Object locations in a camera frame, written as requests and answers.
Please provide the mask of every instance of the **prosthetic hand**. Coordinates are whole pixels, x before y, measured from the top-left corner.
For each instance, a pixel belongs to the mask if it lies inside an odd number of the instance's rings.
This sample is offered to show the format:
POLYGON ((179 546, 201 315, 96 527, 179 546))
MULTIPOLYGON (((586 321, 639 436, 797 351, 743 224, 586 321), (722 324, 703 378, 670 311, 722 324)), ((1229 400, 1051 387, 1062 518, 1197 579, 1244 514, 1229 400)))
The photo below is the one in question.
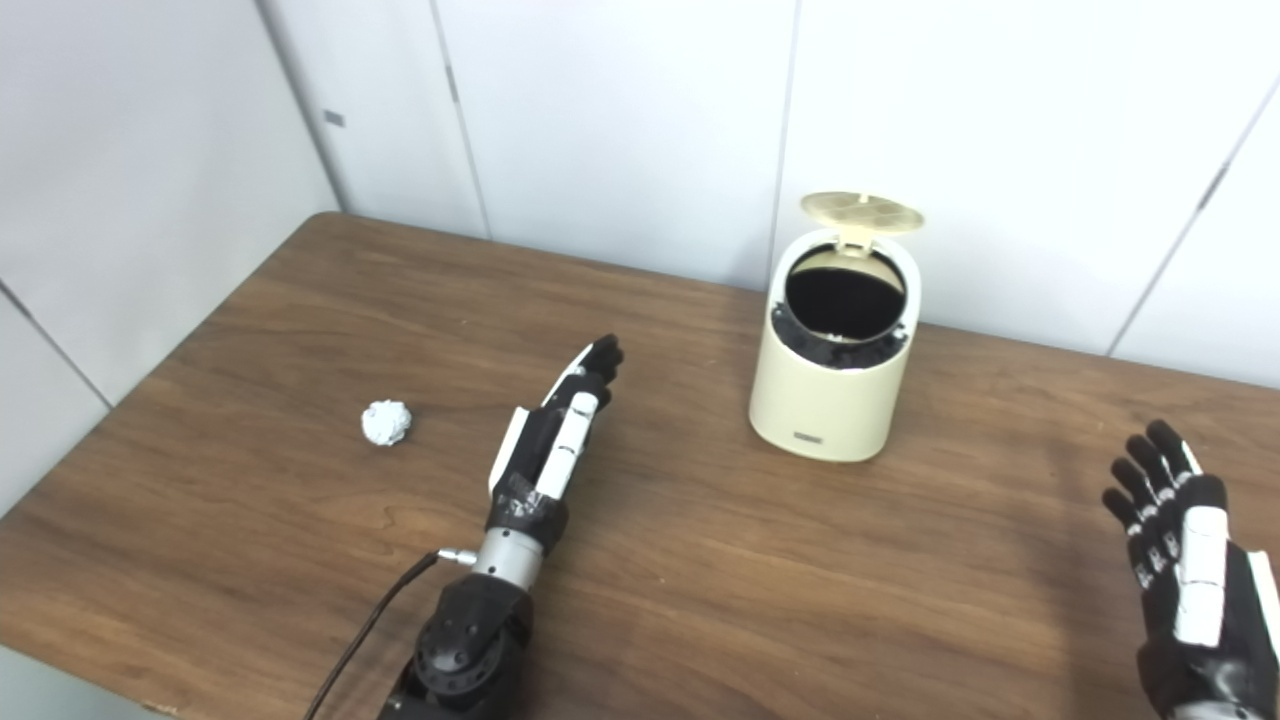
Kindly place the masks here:
POLYGON ((1265 552, 1228 533, 1226 488, 1164 420, 1125 445, 1102 503, 1129 534, 1147 642, 1142 688, 1161 717, 1276 720, 1280 603, 1265 552))
POLYGON ((516 409, 489 474, 484 543, 479 552, 439 551, 471 573, 440 592, 379 720, 511 714, 534 628, 529 589, 564 533, 564 489, 621 363, 618 338, 605 336, 570 363, 540 407, 516 409))

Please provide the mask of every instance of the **trash can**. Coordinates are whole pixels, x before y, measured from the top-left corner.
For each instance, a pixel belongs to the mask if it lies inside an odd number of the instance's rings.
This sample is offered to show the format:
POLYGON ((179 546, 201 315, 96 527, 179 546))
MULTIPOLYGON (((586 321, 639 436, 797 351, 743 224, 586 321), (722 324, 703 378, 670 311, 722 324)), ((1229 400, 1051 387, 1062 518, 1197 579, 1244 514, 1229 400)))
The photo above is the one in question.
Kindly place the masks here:
POLYGON ((799 237, 768 290, 750 420, 805 457, 867 460, 888 439, 920 316, 920 273, 888 236, 924 218, 884 197, 819 192, 801 201, 827 225, 799 237))

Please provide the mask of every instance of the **wooden table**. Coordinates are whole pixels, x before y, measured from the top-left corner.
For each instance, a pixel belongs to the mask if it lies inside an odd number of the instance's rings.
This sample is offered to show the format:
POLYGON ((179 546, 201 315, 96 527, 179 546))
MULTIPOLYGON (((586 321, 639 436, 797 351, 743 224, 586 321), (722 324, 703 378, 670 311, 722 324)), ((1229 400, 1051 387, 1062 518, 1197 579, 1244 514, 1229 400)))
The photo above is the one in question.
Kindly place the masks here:
MULTIPOLYGON (((420 555, 475 546, 516 404, 627 352, 534 589, 525 717, 1148 717, 1097 502, 1175 421, 1280 548, 1280 395, 922 328, 886 451, 759 439, 762 296, 320 215, 0 521, 0 642, 183 720, 292 720, 420 555), (406 442, 360 433, 374 400, 406 442)), ((401 594, 326 705, 372 719, 462 573, 401 594)))

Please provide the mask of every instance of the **metal cylinder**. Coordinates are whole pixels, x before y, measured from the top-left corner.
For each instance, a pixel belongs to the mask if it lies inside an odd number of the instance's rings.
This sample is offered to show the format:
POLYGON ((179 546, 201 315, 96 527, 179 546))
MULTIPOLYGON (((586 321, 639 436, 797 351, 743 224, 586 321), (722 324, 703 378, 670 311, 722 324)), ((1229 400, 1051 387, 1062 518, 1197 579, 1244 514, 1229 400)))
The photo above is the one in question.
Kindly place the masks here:
POLYGON ((490 528, 476 553, 472 573, 492 575, 529 592, 543 566, 543 546, 525 533, 490 528))

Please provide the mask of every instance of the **black cable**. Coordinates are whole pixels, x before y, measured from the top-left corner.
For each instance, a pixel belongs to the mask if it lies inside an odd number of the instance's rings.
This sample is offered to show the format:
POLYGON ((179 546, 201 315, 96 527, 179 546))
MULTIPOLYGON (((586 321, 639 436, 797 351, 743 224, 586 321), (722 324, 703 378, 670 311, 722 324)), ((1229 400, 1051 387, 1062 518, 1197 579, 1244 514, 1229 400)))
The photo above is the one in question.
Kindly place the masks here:
POLYGON ((360 650, 360 646, 365 642, 365 638, 369 637, 369 630, 374 629, 374 624, 378 623, 378 619, 383 615, 383 610, 387 610, 387 606, 392 603, 392 600, 396 598, 396 594, 399 593, 399 591, 404 589, 404 585, 412 583, 419 575, 421 575, 424 570, 426 570, 431 565, 435 565, 435 561, 439 560, 439 556, 440 556, 439 551, 431 551, 424 555, 422 559, 415 562, 412 568, 410 568, 403 575, 401 575, 401 579, 396 580, 396 584, 393 584, 387 591, 387 594, 384 594, 383 598, 378 601, 378 605, 374 606, 374 611, 369 614, 369 619, 365 620, 365 624, 356 633, 356 637, 352 638, 351 644, 347 646, 347 650, 342 651, 342 657, 338 659, 338 662, 334 664, 333 670, 329 671, 329 676, 324 679, 324 683, 320 685, 320 689, 316 691, 316 697, 311 700, 311 707, 307 708, 307 712, 306 715, 302 716, 302 720, 312 720, 315 717, 316 711, 320 710, 320 703, 324 702, 325 696, 328 696, 329 691, 333 689, 333 684, 338 679, 338 675, 342 674, 343 669, 347 667, 347 662, 349 662, 351 657, 356 655, 357 650, 360 650))

